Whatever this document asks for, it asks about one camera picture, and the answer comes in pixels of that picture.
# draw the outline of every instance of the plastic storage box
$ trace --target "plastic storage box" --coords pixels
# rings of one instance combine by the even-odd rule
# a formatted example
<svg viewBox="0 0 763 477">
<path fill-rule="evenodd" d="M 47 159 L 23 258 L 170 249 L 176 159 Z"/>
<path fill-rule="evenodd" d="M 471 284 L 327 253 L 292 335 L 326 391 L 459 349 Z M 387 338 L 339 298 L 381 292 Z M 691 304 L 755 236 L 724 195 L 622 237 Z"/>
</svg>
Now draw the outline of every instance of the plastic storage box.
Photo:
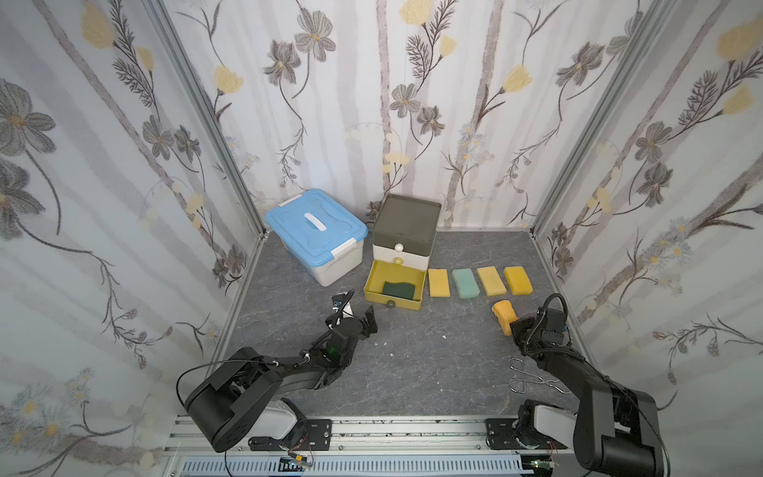
<svg viewBox="0 0 763 477">
<path fill-rule="evenodd" d="M 363 261 L 369 228 L 320 189 L 282 202 L 265 214 L 265 222 L 323 286 Z"/>
<path fill-rule="evenodd" d="M 374 259 L 426 270 L 442 205 L 390 194 L 373 229 Z"/>
</svg>

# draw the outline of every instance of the white lid latch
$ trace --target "white lid latch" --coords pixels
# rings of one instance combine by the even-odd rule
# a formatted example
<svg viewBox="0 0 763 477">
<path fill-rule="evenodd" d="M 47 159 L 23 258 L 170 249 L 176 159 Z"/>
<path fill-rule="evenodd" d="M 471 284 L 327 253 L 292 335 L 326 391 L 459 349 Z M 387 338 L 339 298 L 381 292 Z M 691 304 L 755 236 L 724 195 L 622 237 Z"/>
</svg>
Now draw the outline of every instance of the white lid latch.
<svg viewBox="0 0 763 477">
<path fill-rule="evenodd" d="M 345 243 L 343 243 L 342 245 L 339 245 L 334 250 L 331 250 L 331 255 L 334 255 L 334 259 L 338 260 L 342 258 L 343 256 L 345 256 L 350 250 L 354 249 L 357 243 L 358 243 L 357 240 L 355 240 L 354 238 L 351 238 L 347 240 Z"/>
</svg>

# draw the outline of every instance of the vent grille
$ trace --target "vent grille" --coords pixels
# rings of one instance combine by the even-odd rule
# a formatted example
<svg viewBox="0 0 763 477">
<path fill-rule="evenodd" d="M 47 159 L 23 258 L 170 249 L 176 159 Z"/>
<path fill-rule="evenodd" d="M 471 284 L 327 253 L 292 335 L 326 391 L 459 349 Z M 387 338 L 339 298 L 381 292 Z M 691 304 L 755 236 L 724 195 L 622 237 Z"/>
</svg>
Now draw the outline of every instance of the vent grille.
<svg viewBox="0 0 763 477">
<path fill-rule="evenodd" d="M 253 475 L 519 475 L 520 456 L 318 456 L 315 465 L 302 469 L 281 464 L 277 456 L 228 457 L 228 469 L 236 477 Z M 181 477 L 227 477 L 222 456 L 186 458 Z"/>
</svg>

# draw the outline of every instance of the blue lid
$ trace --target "blue lid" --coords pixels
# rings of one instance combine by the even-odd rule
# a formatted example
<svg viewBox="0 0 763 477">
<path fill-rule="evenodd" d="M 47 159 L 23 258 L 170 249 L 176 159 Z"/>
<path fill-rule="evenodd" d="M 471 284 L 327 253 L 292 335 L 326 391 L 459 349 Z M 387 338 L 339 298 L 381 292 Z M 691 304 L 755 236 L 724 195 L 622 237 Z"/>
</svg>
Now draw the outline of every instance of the blue lid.
<svg viewBox="0 0 763 477">
<path fill-rule="evenodd" d="M 310 189 L 265 214 L 265 222 L 309 266 L 334 259 L 331 253 L 350 239 L 369 234 L 356 216 L 320 189 Z"/>
</svg>

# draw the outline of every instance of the green sponge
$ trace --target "green sponge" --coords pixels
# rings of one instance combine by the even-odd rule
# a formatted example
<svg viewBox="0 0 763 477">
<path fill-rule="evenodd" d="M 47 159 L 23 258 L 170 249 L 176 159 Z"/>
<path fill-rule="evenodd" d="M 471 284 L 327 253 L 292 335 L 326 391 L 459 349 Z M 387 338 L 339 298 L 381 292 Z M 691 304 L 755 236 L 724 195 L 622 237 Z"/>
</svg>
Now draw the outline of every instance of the green sponge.
<svg viewBox="0 0 763 477">
<path fill-rule="evenodd" d="M 384 282 L 384 287 L 381 289 L 382 295 L 394 296 L 396 298 L 405 298 L 406 300 L 413 300 L 416 294 L 416 285 L 413 283 L 390 283 Z"/>
<path fill-rule="evenodd" d="M 456 284 L 456 290 L 460 298 L 474 298 L 479 296 L 479 287 L 475 280 L 472 269 L 457 269 L 451 272 L 453 282 Z"/>
</svg>

